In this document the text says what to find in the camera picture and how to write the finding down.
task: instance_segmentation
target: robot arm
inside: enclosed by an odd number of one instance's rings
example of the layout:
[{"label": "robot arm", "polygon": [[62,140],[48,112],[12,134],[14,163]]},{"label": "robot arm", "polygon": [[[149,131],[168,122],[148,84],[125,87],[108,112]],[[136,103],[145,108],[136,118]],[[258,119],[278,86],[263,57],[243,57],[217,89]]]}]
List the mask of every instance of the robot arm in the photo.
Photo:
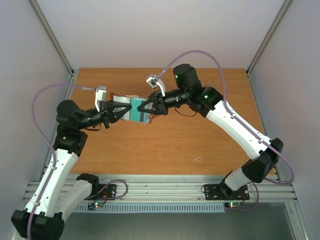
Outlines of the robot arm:
[{"label": "robot arm", "polygon": [[58,240],[63,232],[65,221],[76,206],[90,195],[100,190],[99,178],[90,174],[81,174],[72,188],[59,199],[64,182],[73,165],[77,162],[87,140],[84,128],[116,123],[132,106],[130,103],[105,101],[106,87],[99,86],[95,94],[95,108],[80,109],[72,100],[62,101],[57,107],[56,120],[59,123],[53,145],[53,156],[47,171],[33,197],[23,211],[14,211],[11,221],[21,237],[27,238],[30,216],[31,236],[33,240]]},{"label": "robot arm", "polygon": [[[283,148],[282,141],[278,138],[271,140],[257,131],[227,103],[232,112],[230,114],[224,106],[223,96],[213,87],[202,87],[196,70],[189,64],[175,67],[173,75],[178,89],[165,92],[165,94],[161,91],[153,92],[149,99],[138,107],[138,110],[154,115],[167,115],[169,108],[179,108],[182,104],[187,104],[193,111],[221,127],[243,148],[249,160],[229,173],[220,183],[220,191],[226,199],[243,185],[250,182],[261,183],[278,162],[279,157],[256,139],[234,117],[237,116],[248,128],[257,133],[261,140],[269,143],[279,152]],[[147,78],[147,82],[152,82],[153,86],[156,86],[156,81],[157,76],[155,75],[152,80],[150,76]],[[154,109],[144,109],[144,106],[149,103],[152,103]]]}]

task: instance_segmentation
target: metal frame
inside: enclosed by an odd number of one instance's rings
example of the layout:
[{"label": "metal frame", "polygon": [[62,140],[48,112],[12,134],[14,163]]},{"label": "metal frame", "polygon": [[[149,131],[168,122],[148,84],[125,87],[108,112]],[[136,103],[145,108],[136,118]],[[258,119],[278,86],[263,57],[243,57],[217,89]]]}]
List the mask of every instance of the metal frame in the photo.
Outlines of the metal frame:
[{"label": "metal frame", "polygon": [[261,45],[258,48],[258,51],[256,52],[255,56],[253,57],[248,69],[247,73],[250,74],[252,70],[254,69],[257,61],[259,60],[260,56],[264,52],[266,46],[268,45],[271,37],[274,35],[275,31],[277,30],[277,27],[279,26],[281,20],[284,18],[286,12],[288,11],[290,5],[292,4],[293,0],[284,0],[280,10],[276,14],[270,28],[268,29],[268,32],[266,33]]},{"label": "metal frame", "polygon": [[[75,183],[78,174],[69,174],[60,193],[63,196]],[[100,184],[113,180],[123,179],[127,182],[130,191],[121,199],[113,203],[224,203],[229,201],[206,201],[201,192],[204,184],[218,184],[223,175],[138,175],[138,174],[97,174]],[[277,180],[276,175],[269,176]],[[23,200],[29,201],[39,186],[39,182],[30,182]],[[260,202],[263,203],[296,203],[297,198],[292,186],[280,186],[264,180],[258,185]],[[117,195],[125,192],[125,186],[118,184]],[[257,194],[253,185],[248,186],[250,200],[255,203]]]},{"label": "metal frame", "polygon": [[39,18],[40,23],[42,24],[44,30],[46,31],[46,33],[48,34],[53,46],[55,47],[57,53],[59,54],[59,56],[61,57],[66,69],[68,70],[68,72],[70,73],[70,75],[73,74],[73,69],[71,68],[71,65],[66,57],[66,55],[64,54],[64,51],[62,50],[54,32],[52,31],[51,27],[48,24],[48,21],[45,17],[45,15],[43,14],[37,0],[29,0],[35,14],[37,15],[37,17]]}]

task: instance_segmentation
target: white wall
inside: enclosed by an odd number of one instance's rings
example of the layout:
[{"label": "white wall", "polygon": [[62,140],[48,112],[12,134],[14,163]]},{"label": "white wall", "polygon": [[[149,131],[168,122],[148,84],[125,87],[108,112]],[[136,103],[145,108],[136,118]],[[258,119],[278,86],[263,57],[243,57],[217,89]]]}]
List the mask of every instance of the white wall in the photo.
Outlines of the white wall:
[{"label": "white wall", "polygon": [[[165,67],[199,49],[247,68],[283,0],[38,0],[74,69]],[[194,67],[214,66],[187,56]]]},{"label": "white wall", "polygon": [[320,1],[293,1],[253,69],[266,131],[284,142],[312,239],[320,239]]},{"label": "white wall", "polygon": [[[0,7],[0,239],[13,230],[28,181],[43,166],[44,141],[32,124],[30,106],[42,87],[67,83],[69,74],[29,1],[1,1]],[[64,89],[39,97],[36,117],[48,135]]]}]

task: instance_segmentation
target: wooden table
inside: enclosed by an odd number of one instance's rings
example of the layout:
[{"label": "wooden table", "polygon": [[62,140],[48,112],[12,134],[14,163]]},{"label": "wooden table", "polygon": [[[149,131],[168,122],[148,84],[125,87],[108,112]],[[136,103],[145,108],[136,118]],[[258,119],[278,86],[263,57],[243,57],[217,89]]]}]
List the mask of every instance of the wooden table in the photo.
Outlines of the wooden table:
[{"label": "wooden table", "polygon": [[[147,97],[154,90],[146,77],[160,68],[81,68],[76,85],[107,87],[110,92]],[[196,69],[203,86],[222,93],[217,69]],[[262,132],[250,84],[244,69],[224,69],[227,99],[251,125]],[[167,91],[176,89],[169,70],[162,78]],[[72,100],[82,109],[94,108],[92,91],[75,89]],[[188,106],[180,112],[192,115]],[[185,117],[173,108],[152,124],[120,120],[109,129],[88,131],[88,139],[71,173],[225,175],[248,160],[242,148],[222,129],[197,114]]]}]

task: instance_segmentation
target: metal extrusion frame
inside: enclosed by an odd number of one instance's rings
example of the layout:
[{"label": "metal extrusion frame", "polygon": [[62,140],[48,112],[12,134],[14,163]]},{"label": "metal extrusion frame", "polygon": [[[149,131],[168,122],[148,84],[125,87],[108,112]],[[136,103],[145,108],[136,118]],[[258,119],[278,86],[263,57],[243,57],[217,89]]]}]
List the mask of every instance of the metal extrusion frame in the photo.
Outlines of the metal extrusion frame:
[{"label": "metal extrusion frame", "polygon": [[[201,191],[204,184],[218,184],[224,178],[223,175],[137,175],[137,174],[98,174],[100,184],[108,183],[116,179],[125,180],[129,192],[122,198],[109,201],[105,209],[97,213],[206,213],[224,212],[223,200],[206,200]],[[78,174],[69,174],[60,196],[63,196],[75,183]],[[276,175],[269,178],[276,180]],[[30,182],[27,186],[23,201],[28,202],[39,186],[39,182]],[[296,194],[292,186],[280,186],[264,180],[257,184],[259,190],[259,202],[262,203],[297,203]],[[122,195],[126,190],[123,184],[117,185],[117,195]],[[248,186],[250,200],[247,203],[255,203],[257,193],[254,186]],[[84,200],[76,212],[92,213],[86,208],[94,201]]]}]

